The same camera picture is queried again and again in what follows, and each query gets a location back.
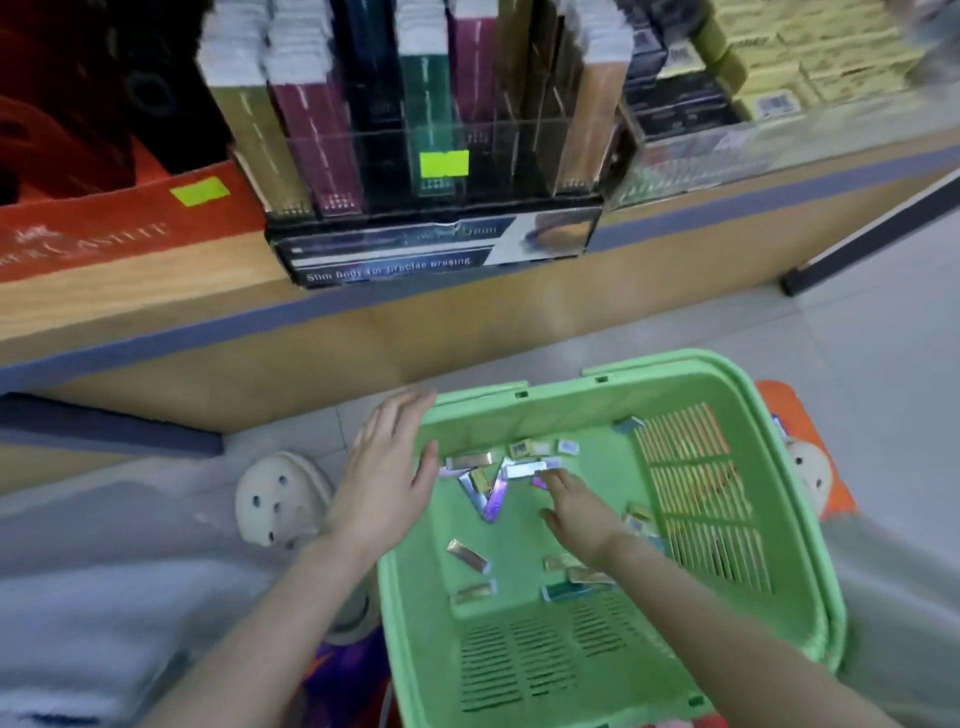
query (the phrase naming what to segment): hand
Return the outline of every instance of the hand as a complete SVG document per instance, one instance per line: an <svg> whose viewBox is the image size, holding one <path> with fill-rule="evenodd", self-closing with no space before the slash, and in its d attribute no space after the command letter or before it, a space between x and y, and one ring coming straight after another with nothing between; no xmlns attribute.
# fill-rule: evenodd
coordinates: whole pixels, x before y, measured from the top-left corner
<svg viewBox="0 0 960 728"><path fill-rule="evenodd" d="M353 439L347 467L326 520L326 532L364 559L367 569L403 540L423 513L437 473L436 441L411 477L414 440L436 392L406 390L384 400Z"/></svg>
<svg viewBox="0 0 960 728"><path fill-rule="evenodd" d="M584 564L606 570L617 544L624 536L635 539L634 532L576 475L552 470L539 476L553 498L553 510L540 511L547 527Z"/></svg>

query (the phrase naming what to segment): neon green sticker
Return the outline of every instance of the neon green sticker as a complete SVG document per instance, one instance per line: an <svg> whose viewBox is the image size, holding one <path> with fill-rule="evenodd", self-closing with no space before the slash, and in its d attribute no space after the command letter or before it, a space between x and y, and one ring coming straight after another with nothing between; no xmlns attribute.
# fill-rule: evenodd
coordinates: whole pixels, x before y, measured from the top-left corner
<svg viewBox="0 0 960 728"><path fill-rule="evenodd" d="M220 182L219 177L207 177L205 180L193 184L174 187L170 191L187 207L202 205L210 202L210 200L219 200L230 193L227 186Z"/></svg>
<svg viewBox="0 0 960 728"><path fill-rule="evenodd" d="M420 175L426 178L466 177L470 173L470 152L420 152Z"/></svg>

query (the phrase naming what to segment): tiled floor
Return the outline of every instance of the tiled floor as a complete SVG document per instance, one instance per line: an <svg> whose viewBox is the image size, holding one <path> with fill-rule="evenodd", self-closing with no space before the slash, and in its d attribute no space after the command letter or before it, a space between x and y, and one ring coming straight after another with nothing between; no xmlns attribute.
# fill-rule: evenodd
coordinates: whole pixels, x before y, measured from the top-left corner
<svg viewBox="0 0 960 728"><path fill-rule="evenodd" d="M960 547L960 245L945 220L799 300L760 287L518 354L428 383L441 392L572 378L597 364L681 347L720 352L755 378L797 390L861 509L918 546ZM314 458L336 482L352 439L383 395L228 438L214 460L148 458L0 498L0 515L118 479L180 498L233 525L233 484L277 449Z"/></svg>

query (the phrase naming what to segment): green plastic basket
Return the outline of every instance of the green plastic basket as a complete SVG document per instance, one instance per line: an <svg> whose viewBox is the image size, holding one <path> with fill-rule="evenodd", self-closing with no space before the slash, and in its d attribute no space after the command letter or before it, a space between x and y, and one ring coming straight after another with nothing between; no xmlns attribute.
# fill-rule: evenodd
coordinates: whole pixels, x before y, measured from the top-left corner
<svg viewBox="0 0 960 728"><path fill-rule="evenodd" d="M617 434L636 415L645 427ZM731 606L836 670L846 613L819 524L755 386L729 360L671 352L441 396L419 443L441 454L533 437L580 443L570 469L618 513L647 504L673 558ZM545 603L563 552L540 520L549 495L511 481L496 523L443 479L403 543L379 563L384 631L407 728L634 728L710 710L689 673L619 590ZM497 596L451 606L485 581L445 553L459 539L492 562Z"/></svg>

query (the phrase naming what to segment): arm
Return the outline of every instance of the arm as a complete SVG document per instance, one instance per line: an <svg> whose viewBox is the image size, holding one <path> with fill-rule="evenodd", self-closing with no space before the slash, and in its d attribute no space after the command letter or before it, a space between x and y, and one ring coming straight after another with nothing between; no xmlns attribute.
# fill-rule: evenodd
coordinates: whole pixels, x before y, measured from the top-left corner
<svg viewBox="0 0 960 728"><path fill-rule="evenodd" d="M410 475L420 419L433 393L404 392L377 407L350 448L324 525L294 566L171 690L141 728L276 725L337 610L377 559L400 543L437 480L437 443Z"/></svg>
<svg viewBox="0 0 960 728"><path fill-rule="evenodd" d="M567 471L541 479L554 500L554 510L541 515L557 540L616 580L730 726L897 726L638 538L583 480Z"/></svg>

